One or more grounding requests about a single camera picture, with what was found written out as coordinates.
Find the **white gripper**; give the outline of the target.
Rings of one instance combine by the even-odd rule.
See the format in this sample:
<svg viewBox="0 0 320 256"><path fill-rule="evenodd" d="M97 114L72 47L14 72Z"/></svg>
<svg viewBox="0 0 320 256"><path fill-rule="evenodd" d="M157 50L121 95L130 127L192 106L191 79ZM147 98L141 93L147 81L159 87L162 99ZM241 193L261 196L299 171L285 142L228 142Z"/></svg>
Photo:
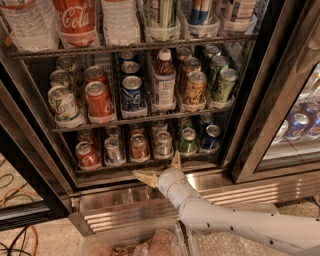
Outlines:
<svg viewBox="0 0 320 256"><path fill-rule="evenodd" d="M171 167L172 168L164 170L159 177L156 175L155 171L143 170L134 170L133 175L136 179L152 188L158 187L159 191L167 197L172 186L180 186L186 181L184 173L179 169L181 168L179 151L175 152L171 161Z"/></svg>

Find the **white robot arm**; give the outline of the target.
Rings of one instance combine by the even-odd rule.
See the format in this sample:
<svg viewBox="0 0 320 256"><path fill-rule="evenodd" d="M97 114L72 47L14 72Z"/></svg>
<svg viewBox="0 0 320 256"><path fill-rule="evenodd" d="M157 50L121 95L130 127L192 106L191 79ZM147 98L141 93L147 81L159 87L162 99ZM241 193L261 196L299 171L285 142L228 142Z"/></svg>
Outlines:
<svg viewBox="0 0 320 256"><path fill-rule="evenodd" d="M187 180L179 153L162 172L135 170L133 175L158 189L192 230L230 232L291 256L320 256L319 219L225 208L210 202Z"/></svg>

